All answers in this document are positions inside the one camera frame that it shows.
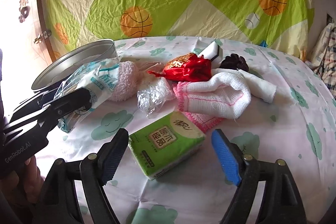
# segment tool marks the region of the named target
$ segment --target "plaid fabric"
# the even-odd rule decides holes
[[[336,28],[330,32],[325,56],[313,71],[322,79],[336,99]]]
[[[330,22],[321,32],[319,40],[310,53],[308,60],[312,63],[314,68],[320,67],[321,62],[326,54],[327,46],[329,43],[330,32],[334,29],[334,20]]]

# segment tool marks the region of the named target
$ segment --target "green tissue package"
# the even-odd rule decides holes
[[[204,133],[181,112],[174,111],[129,136],[129,147],[144,174],[159,177],[196,152]]]

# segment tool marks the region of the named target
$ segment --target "white gauze cloth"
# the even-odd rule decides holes
[[[275,95],[275,85],[249,73],[244,76],[242,72],[229,69],[214,69],[212,73],[214,75],[207,82],[179,82],[174,86],[180,111],[236,119],[251,102],[252,90],[248,83],[253,95],[268,102]]]
[[[236,75],[242,75],[250,88],[251,94],[255,97],[263,99],[267,103],[273,102],[277,86],[272,83],[261,79],[251,73],[244,70],[232,70],[232,69],[212,69],[211,74],[215,75],[221,72],[233,73]]]

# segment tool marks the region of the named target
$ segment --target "clear plastic bag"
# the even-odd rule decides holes
[[[163,104],[175,98],[175,95],[163,77],[146,75],[138,89],[138,108],[148,115],[159,110]]]
[[[90,109],[77,109],[76,111],[58,120],[58,127],[66,133],[81,122],[90,112],[94,111],[101,103],[111,96],[118,83],[119,58],[110,58],[93,61],[82,65],[69,78],[59,86],[54,99],[60,98],[79,88],[90,91],[92,104]]]

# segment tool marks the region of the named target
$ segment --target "gold embroidery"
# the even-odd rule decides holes
[[[167,69],[170,68],[180,68],[184,63],[189,61],[189,58],[192,57],[194,53],[188,53],[186,55],[179,56],[171,61],[169,61],[166,65]]]

